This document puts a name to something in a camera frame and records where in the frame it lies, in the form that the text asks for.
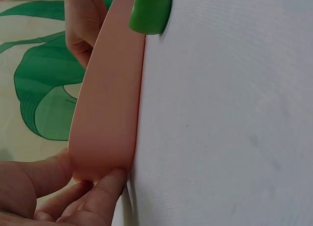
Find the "white fabric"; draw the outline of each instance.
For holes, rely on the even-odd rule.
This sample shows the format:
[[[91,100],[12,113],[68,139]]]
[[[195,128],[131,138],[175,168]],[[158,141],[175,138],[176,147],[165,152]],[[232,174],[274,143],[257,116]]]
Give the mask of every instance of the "white fabric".
[[[313,0],[174,0],[147,38],[141,226],[313,222]]]

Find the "green leaf pattern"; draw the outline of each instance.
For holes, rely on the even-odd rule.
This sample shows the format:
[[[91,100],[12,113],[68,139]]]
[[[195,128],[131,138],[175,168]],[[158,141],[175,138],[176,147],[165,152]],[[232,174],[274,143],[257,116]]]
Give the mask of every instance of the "green leaf pattern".
[[[109,8],[113,0],[104,1]],[[0,13],[8,15],[64,20],[64,2],[30,1]],[[25,53],[14,74],[21,115],[33,133],[45,139],[68,140],[76,98],[64,86],[81,83],[85,70],[68,51],[65,32],[3,43],[0,54],[15,45],[40,43]]]

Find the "green knob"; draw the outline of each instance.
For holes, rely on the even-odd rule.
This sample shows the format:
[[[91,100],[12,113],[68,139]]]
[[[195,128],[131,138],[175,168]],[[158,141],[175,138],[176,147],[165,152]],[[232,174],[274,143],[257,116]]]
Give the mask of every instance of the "green knob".
[[[146,35],[161,34],[168,22],[172,0],[135,0],[129,27]]]

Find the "skin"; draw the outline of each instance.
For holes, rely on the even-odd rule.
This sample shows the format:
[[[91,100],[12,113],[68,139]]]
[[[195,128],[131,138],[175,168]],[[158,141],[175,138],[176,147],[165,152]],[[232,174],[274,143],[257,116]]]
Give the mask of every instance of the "skin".
[[[106,14],[103,0],[65,0],[67,47],[85,68]]]
[[[36,209],[37,198],[62,189],[72,177],[66,150],[36,162],[0,162],[1,226],[110,226],[126,183],[124,170],[113,170],[95,186],[77,183]]]

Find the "pink strap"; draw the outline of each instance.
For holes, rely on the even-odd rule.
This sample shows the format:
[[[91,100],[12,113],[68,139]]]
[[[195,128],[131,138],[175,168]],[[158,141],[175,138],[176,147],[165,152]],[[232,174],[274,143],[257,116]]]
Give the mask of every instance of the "pink strap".
[[[145,46],[128,28],[133,3],[113,1],[87,67],[68,144],[76,180],[98,181],[133,161]]]

